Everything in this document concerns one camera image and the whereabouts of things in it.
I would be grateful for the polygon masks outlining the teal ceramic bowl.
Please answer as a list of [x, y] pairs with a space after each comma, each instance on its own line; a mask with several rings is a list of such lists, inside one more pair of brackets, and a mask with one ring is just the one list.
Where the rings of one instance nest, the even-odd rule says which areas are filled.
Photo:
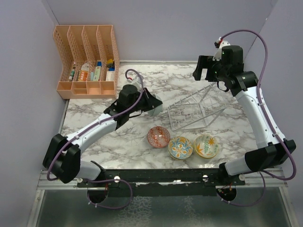
[[[161, 98], [158, 95], [153, 94], [152, 96], [154, 98], [156, 98], [157, 100], [162, 101]], [[154, 116], [159, 115], [162, 111], [163, 111], [163, 103], [161, 103], [161, 105], [155, 107], [154, 109], [148, 111], [147, 114], [148, 114], [149, 117], [154, 117]]]

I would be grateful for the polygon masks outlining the red patterned bowl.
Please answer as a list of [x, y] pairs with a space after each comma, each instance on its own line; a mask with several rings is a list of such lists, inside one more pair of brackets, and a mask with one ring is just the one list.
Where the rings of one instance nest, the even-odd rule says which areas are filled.
[[147, 141], [154, 148], [164, 148], [170, 141], [170, 133], [162, 126], [155, 126], [148, 131]]

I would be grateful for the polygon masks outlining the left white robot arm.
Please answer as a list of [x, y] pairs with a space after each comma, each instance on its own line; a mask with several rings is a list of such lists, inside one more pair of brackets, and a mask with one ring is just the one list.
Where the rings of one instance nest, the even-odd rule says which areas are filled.
[[133, 117], [143, 112], [150, 116], [161, 111], [163, 102], [147, 88], [138, 91], [134, 85], [125, 85], [119, 97], [95, 121], [68, 136], [56, 134], [43, 160], [47, 180], [69, 183], [75, 178], [87, 179], [93, 186], [104, 182], [103, 168], [93, 161], [81, 160], [82, 153], [103, 136], [116, 131]]

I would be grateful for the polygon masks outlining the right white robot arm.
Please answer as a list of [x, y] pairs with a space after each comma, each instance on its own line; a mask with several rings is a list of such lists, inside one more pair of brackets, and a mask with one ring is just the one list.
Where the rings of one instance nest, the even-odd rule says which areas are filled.
[[253, 71], [244, 71], [243, 49], [237, 45], [227, 45], [218, 50], [219, 58], [200, 55], [193, 72], [196, 81], [223, 82], [225, 92], [232, 95], [242, 106], [253, 129], [257, 149], [247, 152], [243, 157], [220, 165], [217, 179], [228, 185], [235, 175], [258, 172], [283, 164], [288, 153], [296, 149], [294, 140], [288, 140], [275, 124], [263, 99], [262, 91], [257, 87], [258, 78]]

